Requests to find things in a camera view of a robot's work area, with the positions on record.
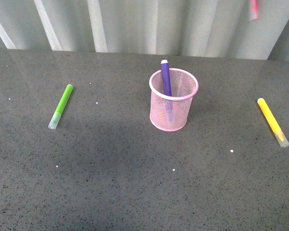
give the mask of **speckled countertop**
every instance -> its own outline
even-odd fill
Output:
[[[200,85],[176,132],[149,119],[162,59]],[[0,230],[289,231],[289,147],[260,97],[289,141],[289,62],[0,50]]]

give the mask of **pink object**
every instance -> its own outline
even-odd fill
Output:
[[[177,131],[187,122],[193,96],[198,91],[198,81],[187,71],[170,68],[172,96],[163,94],[161,71],[155,72],[149,81],[151,93],[150,120],[163,131]]]
[[[250,0],[250,21],[258,20],[260,18],[259,5],[259,0]]]

